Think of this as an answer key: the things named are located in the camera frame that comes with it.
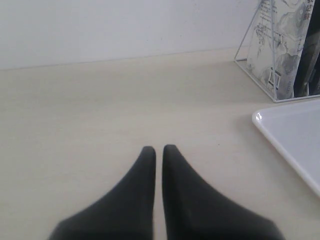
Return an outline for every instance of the white tray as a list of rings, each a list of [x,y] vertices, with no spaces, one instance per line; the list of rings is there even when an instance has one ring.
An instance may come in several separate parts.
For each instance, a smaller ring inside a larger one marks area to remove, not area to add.
[[[320,100],[261,109],[252,121],[320,197]]]

